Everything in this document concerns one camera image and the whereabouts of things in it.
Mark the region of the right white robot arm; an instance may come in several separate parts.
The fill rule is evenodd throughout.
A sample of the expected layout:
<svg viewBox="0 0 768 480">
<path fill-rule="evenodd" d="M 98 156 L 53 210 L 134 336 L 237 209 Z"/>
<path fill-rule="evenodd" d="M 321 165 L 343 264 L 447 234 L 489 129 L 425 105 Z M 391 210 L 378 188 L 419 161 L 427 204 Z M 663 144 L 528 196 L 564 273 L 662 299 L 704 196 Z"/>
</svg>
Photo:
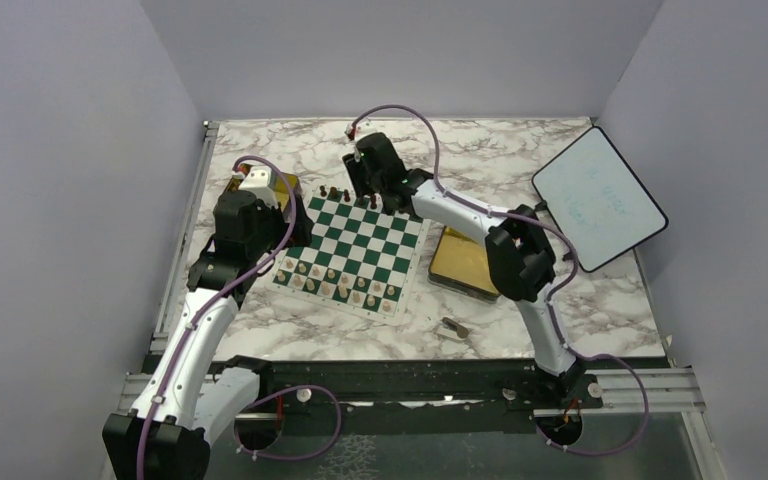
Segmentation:
<svg viewBox="0 0 768 480">
<path fill-rule="evenodd" d="M 515 303 L 531 338 L 539 398 L 552 407 L 572 399 L 585 368 L 551 303 L 556 254 L 534 210 L 503 210 L 444 189 L 431 173 L 407 169 L 383 133 L 347 136 L 354 151 L 342 161 L 357 195 L 375 194 L 386 214 L 438 222 L 483 247 L 491 283 Z"/>
</svg>

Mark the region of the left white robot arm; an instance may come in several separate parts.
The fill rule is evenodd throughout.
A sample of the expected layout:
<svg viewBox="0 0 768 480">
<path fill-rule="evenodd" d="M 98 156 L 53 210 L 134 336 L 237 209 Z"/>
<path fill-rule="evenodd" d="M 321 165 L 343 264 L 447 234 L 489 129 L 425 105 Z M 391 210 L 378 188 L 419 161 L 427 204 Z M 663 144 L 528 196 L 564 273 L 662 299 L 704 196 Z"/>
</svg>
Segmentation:
<svg viewBox="0 0 768 480">
<path fill-rule="evenodd" d="M 220 195 L 214 233 L 190 267 L 180 319 L 144 390 L 102 430 L 118 479 L 202 479 L 213 444 L 244 406 L 273 401 L 274 384 L 233 368 L 213 387 L 204 382 L 220 340 L 261 270 L 288 247 L 311 242 L 313 222 L 302 196 L 268 203 L 246 191 Z"/>
</svg>

